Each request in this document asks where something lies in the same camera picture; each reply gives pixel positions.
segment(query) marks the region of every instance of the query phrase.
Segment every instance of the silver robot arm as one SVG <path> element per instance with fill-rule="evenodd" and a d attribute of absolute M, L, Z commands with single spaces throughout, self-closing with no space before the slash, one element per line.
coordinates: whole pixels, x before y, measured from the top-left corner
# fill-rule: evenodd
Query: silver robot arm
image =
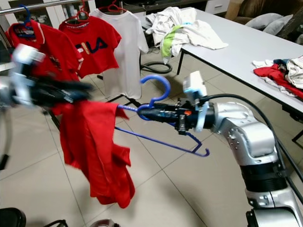
<path fill-rule="evenodd" d="M 228 141 L 246 185 L 249 227 L 303 227 L 275 148 L 273 132 L 238 103 L 215 103 L 211 130 Z"/>

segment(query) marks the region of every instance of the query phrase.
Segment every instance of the shirt collar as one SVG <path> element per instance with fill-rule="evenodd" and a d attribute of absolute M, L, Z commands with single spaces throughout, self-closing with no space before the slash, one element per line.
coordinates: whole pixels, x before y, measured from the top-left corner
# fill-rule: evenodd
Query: shirt collar
<path fill-rule="evenodd" d="M 20 25 L 20 24 L 18 24 L 18 23 L 12 24 L 9 27 L 9 32 L 8 32 L 8 34 L 9 34 L 11 40 L 12 40 L 12 44 L 14 46 L 17 46 L 19 43 L 26 44 L 27 42 L 34 42 L 34 43 L 37 43 L 37 44 L 44 44 L 45 43 L 45 36 L 44 36 L 44 33 L 43 33 L 43 30 L 41 28 L 40 23 L 35 22 L 34 20 L 30 20 L 30 23 L 27 24 L 28 26 L 31 26 L 33 28 L 33 31 L 34 31 L 34 34 L 35 34 L 35 37 L 36 37 L 35 41 L 27 41 L 25 38 L 18 37 L 17 34 L 14 31 L 14 27 L 18 26 L 18 25 Z"/>

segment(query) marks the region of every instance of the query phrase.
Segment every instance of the gray cushion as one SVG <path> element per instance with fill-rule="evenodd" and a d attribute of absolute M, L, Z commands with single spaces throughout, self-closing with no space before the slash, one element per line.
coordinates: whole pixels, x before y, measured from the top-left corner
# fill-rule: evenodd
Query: gray cushion
<path fill-rule="evenodd" d="M 282 28 L 288 23 L 288 21 L 293 17 L 292 15 L 285 16 L 283 18 L 280 18 L 278 20 L 275 20 L 271 22 L 264 30 L 263 32 L 276 35 L 278 34 Z"/>
<path fill-rule="evenodd" d="M 263 15 L 260 15 L 256 18 L 252 19 L 251 21 L 246 23 L 246 26 L 252 27 L 252 28 L 255 28 L 255 29 L 264 29 L 271 22 L 273 22 L 275 20 L 278 20 L 282 17 L 283 16 L 281 16 L 280 14 L 277 14 L 277 13 L 267 13 L 267 14 L 263 14 Z"/>

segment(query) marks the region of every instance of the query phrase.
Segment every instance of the white cloth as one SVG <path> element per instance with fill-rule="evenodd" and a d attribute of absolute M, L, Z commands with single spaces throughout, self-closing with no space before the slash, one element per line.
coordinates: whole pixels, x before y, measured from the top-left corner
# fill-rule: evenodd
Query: white cloth
<path fill-rule="evenodd" d="M 140 51 L 148 52 L 139 18 L 129 11 L 121 15 L 108 15 L 99 9 L 91 12 L 91 15 L 111 24 L 122 37 L 114 51 L 119 68 L 103 72 L 106 96 L 122 94 L 139 99 L 141 97 Z"/>
<path fill-rule="evenodd" d="M 289 59 L 287 62 L 288 74 L 286 80 L 295 87 L 303 89 L 303 56 Z"/>
<path fill-rule="evenodd" d="M 271 67 L 274 64 L 273 60 L 265 60 L 265 61 L 252 61 L 252 64 L 255 66 L 255 68 L 262 68 L 262 67 Z M 290 97 L 296 97 L 296 95 L 287 90 L 284 86 L 278 85 L 274 80 L 268 78 L 268 77 L 260 77 L 263 79 L 266 83 L 270 84 L 271 86 L 274 86 L 280 90 L 283 94 L 286 94 Z"/>
<path fill-rule="evenodd" d="M 196 15 L 197 12 L 194 8 L 180 10 L 178 7 L 167 7 L 161 12 L 146 16 L 152 22 L 152 26 L 146 30 L 146 33 L 152 34 L 157 46 L 174 26 L 193 23 L 196 20 Z"/>
<path fill-rule="evenodd" d="M 228 46 L 228 44 L 222 42 L 208 23 L 201 20 L 196 20 L 190 25 L 181 25 L 179 29 L 175 29 L 176 27 L 164 37 L 160 44 L 160 48 L 166 48 L 165 51 L 161 51 L 165 64 L 168 63 L 171 56 L 178 56 L 183 44 L 190 43 L 194 46 L 203 46 L 212 50 Z"/>

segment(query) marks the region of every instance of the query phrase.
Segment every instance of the table leg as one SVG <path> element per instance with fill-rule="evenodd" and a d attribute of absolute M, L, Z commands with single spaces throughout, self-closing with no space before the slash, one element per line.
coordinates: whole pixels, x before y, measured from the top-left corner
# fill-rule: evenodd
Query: table leg
<path fill-rule="evenodd" d="M 303 130 L 302 130 L 301 132 L 299 132 L 299 134 L 296 135 L 296 136 L 292 139 L 292 141 L 293 141 L 293 142 L 297 142 L 297 140 L 298 140 L 301 136 L 303 136 Z"/>
<path fill-rule="evenodd" d="M 183 61 L 183 56 L 184 56 L 184 52 L 181 50 L 181 56 L 180 56 L 180 60 L 179 60 L 179 66 L 178 66 L 177 75 L 179 75 L 180 70 L 181 70 L 182 61 Z"/>

